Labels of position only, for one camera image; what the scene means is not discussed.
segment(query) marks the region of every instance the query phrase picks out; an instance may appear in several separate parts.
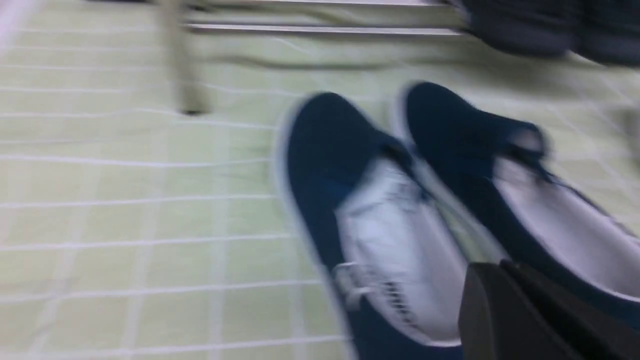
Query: metal bar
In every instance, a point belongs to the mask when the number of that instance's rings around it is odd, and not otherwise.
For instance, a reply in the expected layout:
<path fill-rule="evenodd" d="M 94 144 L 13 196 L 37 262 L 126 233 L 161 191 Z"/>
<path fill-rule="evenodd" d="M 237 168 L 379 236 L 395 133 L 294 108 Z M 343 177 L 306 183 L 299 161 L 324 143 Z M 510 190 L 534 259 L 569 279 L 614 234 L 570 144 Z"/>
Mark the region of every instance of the metal bar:
<path fill-rule="evenodd" d="M 281 35 L 369 35 L 379 37 L 458 37 L 467 35 L 464 29 L 456 28 L 398 28 L 390 26 L 234 24 L 189 21 L 185 27 L 196 33 L 278 33 Z"/>
<path fill-rule="evenodd" d="M 172 68 L 180 110 L 189 115 L 208 112 L 206 89 L 197 81 L 195 64 L 182 27 L 182 1 L 156 0 L 156 3 L 158 23 Z"/>
<path fill-rule="evenodd" d="M 449 4 L 434 0 L 215 0 L 211 6 L 235 5 L 319 5 L 319 6 L 381 6 L 381 7 L 416 7 L 416 8 L 449 8 Z"/>

